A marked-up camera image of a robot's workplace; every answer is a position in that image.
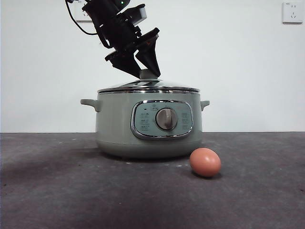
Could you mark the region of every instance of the brown egg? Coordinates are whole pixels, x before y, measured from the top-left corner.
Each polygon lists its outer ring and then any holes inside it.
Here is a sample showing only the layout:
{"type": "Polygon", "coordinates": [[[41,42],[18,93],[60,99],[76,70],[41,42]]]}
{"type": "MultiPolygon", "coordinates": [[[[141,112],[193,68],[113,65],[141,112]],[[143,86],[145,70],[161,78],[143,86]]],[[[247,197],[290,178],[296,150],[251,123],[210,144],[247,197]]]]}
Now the brown egg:
{"type": "Polygon", "coordinates": [[[208,148],[194,150],[190,156],[190,164],[194,172],[203,177],[216,175],[221,167],[219,156],[208,148]]]}

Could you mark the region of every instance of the black cable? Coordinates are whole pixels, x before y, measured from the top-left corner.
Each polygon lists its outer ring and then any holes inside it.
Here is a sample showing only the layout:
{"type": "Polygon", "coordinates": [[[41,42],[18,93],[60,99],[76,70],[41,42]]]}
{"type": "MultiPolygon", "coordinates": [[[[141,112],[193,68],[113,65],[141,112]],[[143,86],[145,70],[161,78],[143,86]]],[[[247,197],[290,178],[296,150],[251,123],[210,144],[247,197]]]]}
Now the black cable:
{"type": "Polygon", "coordinates": [[[68,5],[68,1],[65,0],[65,2],[66,2],[66,6],[67,6],[67,9],[68,9],[69,15],[70,15],[72,21],[77,25],[77,27],[80,28],[80,30],[83,31],[85,34],[88,34],[88,35],[97,35],[97,33],[89,33],[89,32],[86,32],[86,31],[76,22],[76,20],[73,18],[72,14],[71,14],[70,7],[69,7],[69,5],[68,5]]]}

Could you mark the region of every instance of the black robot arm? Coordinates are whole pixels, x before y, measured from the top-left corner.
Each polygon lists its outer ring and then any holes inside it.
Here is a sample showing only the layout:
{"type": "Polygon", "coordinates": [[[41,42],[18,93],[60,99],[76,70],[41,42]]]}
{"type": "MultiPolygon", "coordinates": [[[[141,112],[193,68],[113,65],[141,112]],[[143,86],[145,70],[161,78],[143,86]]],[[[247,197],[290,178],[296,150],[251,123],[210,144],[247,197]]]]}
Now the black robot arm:
{"type": "Polygon", "coordinates": [[[160,76],[155,46],[159,29],[141,34],[138,23],[146,19],[145,5],[119,13],[130,0],[86,0],[82,8],[91,17],[102,44],[115,51],[106,56],[113,67],[140,78],[140,67],[134,58],[143,63],[154,75],[160,76]]]}

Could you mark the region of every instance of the stainless steel lid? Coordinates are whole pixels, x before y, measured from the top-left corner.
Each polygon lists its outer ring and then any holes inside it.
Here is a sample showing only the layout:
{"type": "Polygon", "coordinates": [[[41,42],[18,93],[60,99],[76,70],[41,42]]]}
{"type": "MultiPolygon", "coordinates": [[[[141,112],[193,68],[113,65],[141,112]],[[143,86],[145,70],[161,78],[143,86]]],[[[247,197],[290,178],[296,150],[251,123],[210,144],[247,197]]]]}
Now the stainless steel lid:
{"type": "Polygon", "coordinates": [[[163,81],[159,79],[150,80],[137,80],[131,83],[126,83],[123,85],[115,85],[111,88],[98,90],[98,93],[110,93],[110,92],[132,92],[132,91],[173,91],[173,92],[200,92],[199,89],[187,87],[184,85],[177,85],[168,81],[163,81]]]}

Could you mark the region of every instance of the chrome trim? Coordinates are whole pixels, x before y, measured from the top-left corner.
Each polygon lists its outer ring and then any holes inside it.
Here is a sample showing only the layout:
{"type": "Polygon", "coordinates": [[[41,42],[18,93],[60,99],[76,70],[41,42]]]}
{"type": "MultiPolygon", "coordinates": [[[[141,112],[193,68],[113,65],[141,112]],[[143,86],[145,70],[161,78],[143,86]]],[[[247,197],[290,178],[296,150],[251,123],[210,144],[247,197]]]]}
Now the chrome trim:
{"type": "Polygon", "coordinates": [[[192,110],[191,106],[187,102],[184,102],[184,101],[178,101],[178,100],[143,100],[143,101],[140,101],[140,102],[136,103],[136,105],[132,109],[132,119],[131,119],[131,122],[130,122],[130,129],[131,129],[132,133],[137,138],[140,138],[140,139],[143,139],[143,140],[159,141],[159,140],[176,140],[176,139],[185,138],[192,131],[193,127],[194,127],[193,110],[192,110]],[[135,128],[135,112],[136,112],[138,106],[141,105],[141,104],[146,104],[146,103],[160,103],[160,102],[162,102],[162,103],[181,103],[181,104],[188,105],[189,108],[190,108],[191,117],[192,117],[191,129],[187,133],[184,133],[182,135],[170,135],[170,136],[151,136],[151,135],[145,135],[145,134],[140,133],[135,128]]]}
{"type": "Polygon", "coordinates": [[[155,94],[199,94],[198,92],[193,91],[182,91],[182,90],[134,90],[134,91],[115,91],[115,92],[99,92],[98,94],[129,94],[129,93],[155,93],[155,94]]]}
{"type": "Polygon", "coordinates": [[[133,87],[115,87],[98,90],[97,93],[119,92],[119,91],[142,91],[142,90],[166,90],[166,91],[187,91],[200,92],[199,89],[191,87],[168,87],[168,86],[133,86],[133,87]]]}

